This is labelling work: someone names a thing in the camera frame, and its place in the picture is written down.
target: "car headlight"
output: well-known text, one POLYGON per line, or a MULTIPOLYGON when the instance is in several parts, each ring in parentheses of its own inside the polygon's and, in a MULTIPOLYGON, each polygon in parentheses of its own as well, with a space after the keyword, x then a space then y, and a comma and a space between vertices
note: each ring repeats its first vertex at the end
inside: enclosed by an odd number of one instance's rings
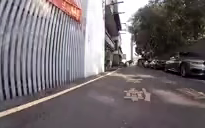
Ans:
POLYGON ((202 65, 203 62, 190 62, 190 64, 202 65))

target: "road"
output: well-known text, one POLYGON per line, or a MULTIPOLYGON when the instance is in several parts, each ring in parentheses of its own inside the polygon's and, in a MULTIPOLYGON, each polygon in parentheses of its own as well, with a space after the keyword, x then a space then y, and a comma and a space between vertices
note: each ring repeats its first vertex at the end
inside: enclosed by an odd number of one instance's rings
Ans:
POLYGON ((205 128, 205 81, 128 67, 2 117, 0 128, 205 128))

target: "foliage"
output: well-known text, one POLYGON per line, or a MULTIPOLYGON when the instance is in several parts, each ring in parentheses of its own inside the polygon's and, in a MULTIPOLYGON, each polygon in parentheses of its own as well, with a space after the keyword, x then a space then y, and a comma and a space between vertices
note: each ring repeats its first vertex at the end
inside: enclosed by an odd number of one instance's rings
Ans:
POLYGON ((137 53, 163 54, 205 36, 205 0, 151 0, 130 20, 137 53))

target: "sky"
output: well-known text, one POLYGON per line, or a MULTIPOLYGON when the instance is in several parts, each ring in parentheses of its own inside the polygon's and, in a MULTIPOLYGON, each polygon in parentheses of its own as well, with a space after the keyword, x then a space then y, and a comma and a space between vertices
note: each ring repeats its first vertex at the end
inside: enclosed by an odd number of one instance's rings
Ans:
MULTIPOLYGON (((124 3, 119 4, 119 12, 125 12, 120 14, 121 23, 127 23, 132 15, 141 7, 145 6, 149 0, 118 0, 124 1, 124 3)), ((121 34, 122 38, 122 51, 126 54, 126 59, 131 59, 131 34, 128 32, 121 32, 126 34, 121 34)))

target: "utility pole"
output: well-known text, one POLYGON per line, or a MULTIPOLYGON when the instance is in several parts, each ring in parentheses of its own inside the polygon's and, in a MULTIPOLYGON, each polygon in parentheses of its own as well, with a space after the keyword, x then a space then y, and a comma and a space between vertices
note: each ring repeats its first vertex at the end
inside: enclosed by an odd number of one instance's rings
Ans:
POLYGON ((131 43, 130 43, 130 47, 131 47, 131 60, 133 61, 133 47, 134 47, 134 36, 131 36, 131 43))

